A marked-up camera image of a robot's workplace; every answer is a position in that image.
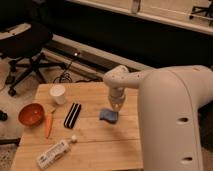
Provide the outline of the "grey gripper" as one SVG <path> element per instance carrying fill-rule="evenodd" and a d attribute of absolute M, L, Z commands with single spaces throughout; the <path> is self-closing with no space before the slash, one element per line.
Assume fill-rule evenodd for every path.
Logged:
<path fill-rule="evenodd" d="M 111 102 L 110 107 L 113 111 L 115 111 L 115 104 L 117 105 L 117 112 L 119 112 L 125 101 L 125 90 L 124 88 L 110 88 L 108 99 Z"/>

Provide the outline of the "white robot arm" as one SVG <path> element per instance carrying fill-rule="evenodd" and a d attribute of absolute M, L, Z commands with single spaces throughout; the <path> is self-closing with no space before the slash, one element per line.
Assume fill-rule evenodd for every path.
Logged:
<path fill-rule="evenodd" d="M 202 65 L 130 72 L 120 65 L 103 77 L 114 111 L 125 90 L 138 90 L 144 171 L 204 171 L 198 109 L 213 101 L 213 70 Z"/>

